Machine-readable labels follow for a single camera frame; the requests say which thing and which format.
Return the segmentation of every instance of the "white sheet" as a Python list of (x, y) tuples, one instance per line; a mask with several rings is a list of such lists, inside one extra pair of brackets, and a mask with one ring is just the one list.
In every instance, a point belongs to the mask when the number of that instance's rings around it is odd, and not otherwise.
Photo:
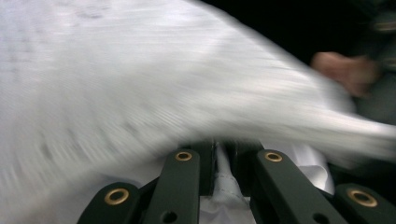
[(182, 139), (395, 161), (394, 127), (341, 113), (350, 104), (339, 88), (212, 7), (2, 1), (0, 38), (0, 223), (40, 219)]

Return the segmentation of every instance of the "dark background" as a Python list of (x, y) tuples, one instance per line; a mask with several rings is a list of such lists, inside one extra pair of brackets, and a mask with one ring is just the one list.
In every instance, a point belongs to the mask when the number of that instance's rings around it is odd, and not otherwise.
[(203, 2), (224, 10), (304, 63), (319, 51), (348, 55), (374, 15), (374, 8), (362, 0)]

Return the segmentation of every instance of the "white cloth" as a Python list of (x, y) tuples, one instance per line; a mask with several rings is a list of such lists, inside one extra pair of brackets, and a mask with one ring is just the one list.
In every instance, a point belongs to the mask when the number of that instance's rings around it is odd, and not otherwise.
[(341, 113), (340, 89), (212, 7), (4, 0), (0, 38), (0, 223), (56, 223), (55, 204), (183, 139), (395, 161), (394, 127)]
[(231, 173), (225, 149), (217, 146), (218, 172), (215, 176), (213, 197), (202, 197), (200, 201), (200, 223), (255, 223), (254, 217), (236, 179)]

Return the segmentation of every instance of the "hand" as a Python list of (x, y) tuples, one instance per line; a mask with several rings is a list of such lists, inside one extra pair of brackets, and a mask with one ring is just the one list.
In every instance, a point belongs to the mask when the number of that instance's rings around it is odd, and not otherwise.
[(367, 96), (370, 86), (380, 77), (375, 62), (364, 56), (348, 58), (335, 52), (319, 52), (314, 55), (311, 66), (357, 97)]

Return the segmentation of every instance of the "round hole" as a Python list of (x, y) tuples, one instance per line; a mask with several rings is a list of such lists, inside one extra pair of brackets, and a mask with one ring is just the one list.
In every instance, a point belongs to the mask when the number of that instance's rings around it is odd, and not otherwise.
[(191, 158), (192, 155), (189, 152), (179, 152), (176, 154), (176, 159), (178, 161), (189, 161)]
[(177, 215), (174, 212), (165, 212), (162, 220), (163, 223), (174, 223), (177, 220)]
[(366, 203), (370, 201), (369, 197), (367, 197), (366, 195), (361, 194), (361, 193), (356, 193), (355, 198), (358, 199), (359, 201), (366, 202)]
[(110, 195), (110, 200), (113, 201), (119, 200), (120, 198), (122, 198), (123, 195), (124, 193), (121, 191), (114, 192), (113, 194)]
[(282, 157), (274, 152), (265, 153), (265, 159), (267, 159), (268, 161), (282, 161)]
[(378, 205), (378, 202), (373, 196), (359, 189), (349, 189), (347, 195), (355, 203), (366, 207), (376, 207)]
[(129, 197), (129, 192), (126, 189), (113, 189), (108, 192), (105, 197), (105, 202), (110, 205), (117, 205), (125, 202)]
[(327, 217), (325, 217), (323, 214), (320, 213), (316, 213), (314, 214), (314, 220), (318, 223), (318, 224), (329, 224), (329, 219)]

